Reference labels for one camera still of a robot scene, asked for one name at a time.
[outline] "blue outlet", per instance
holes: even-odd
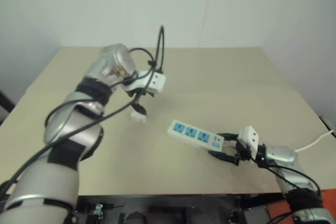
[[[190,128],[190,127],[187,127],[187,129],[185,130],[185,134],[187,136],[195,137],[196,133],[197,133],[197,130]]]
[[[175,123],[173,130],[182,133],[185,126],[181,123]]]
[[[209,134],[206,134],[206,133],[200,131],[199,134],[198,134],[197,139],[201,140],[204,143],[207,143],[209,141],[209,137],[210,137]]]

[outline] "beige tabletop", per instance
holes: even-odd
[[[0,127],[0,181],[43,146],[48,112],[74,90],[99,55],[99,48],[63,48],[28,88]],[[134,53],[138,69],[146,55]],[[141,103],[145,124],[132,122],[131,109],[102,123],[104,138],[93,157],[80,163],[81,195],[227,194],[275,192],[268,171],[249,162],[221,162],[170,138],[173,119],[221,133],[252,125],[260,142],[304,146],[327,131],[319,118],[260,48],[167,49],[167,83]],[[118,90],[111,112],[130,98]],[[299,153],[300,164],[321,188],[336,188],[336,141],[325,137]]]

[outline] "electrical outlet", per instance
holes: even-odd
[[[173,120],[167,129],[167,133],[174,139],[189,144],[196,148],[209,151],[221,152],[223,146],[231,147],[230,144],[224,145],[224,138],[195,126]]]
[[[184,131],[185,126],[181,123],[175,123],[173,130],[177,131],[177,132],[183,132]]]
[[[202,142],[207,143],[209,141],[209,134],[206,134],[202,131],[199,132],[197,139],[201,140]]]
[[[197,130],[191,128],[191,127],[187,127],[187,129],[185,130],[185,134],[187,136],[191,136],[191,137],[195,137],[197,133]]]

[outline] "white cable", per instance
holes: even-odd
[[[303,150],[305,150],[305,149],[308,149],[308,148],[312,147],[313,145],[316,145],[322,138],[324,138],[325,136],[330,135],[330,134],[333,133],[333,132],[334,132],[334,130],[330,130],[330,131],[328,131],[328,132],[326,132],[326,133],[320,135],[314,142],[312,142],[312,143],[310,143],[310,144],[307,144],[307,145],[304,146],[304,147],[298,148],[298,149],[296,149],[295,151],[296,151],[296,152],[301,152],[301,151],[303,151]]]

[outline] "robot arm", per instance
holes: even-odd
[[[99,59],[66,98],[69,105],[58,110],[47,122],[44,142],[53,143],[100,119],[117,87],[125,91],[132,91],[131,85],[136,87],[135,103],[146,85],[153,93],[162,91],[165,77],[160,73],[155,75],[159,85],[148,83],[148,76],[136,79],[139,73],[124,45],[103,48]],[[0,223],[73,223],[72,212],[79,188],[78,163],[93,154],[102,137],[103,128],[96,124],[55,145],[29,165],[7,201]]]
[[[258,145],[259,136],[251,126],[244,127],[239,135],[223,135],[237,141],[237,153],[234,156],[209,153],[235,165],[239,165],[240,160],[250,160],[261,168],[270,169],[277,175],[277,183],[290,206],[295,224],[336,224],[329,210],[323,207],[312,181],[305,177],[295,151],[284,146]]]

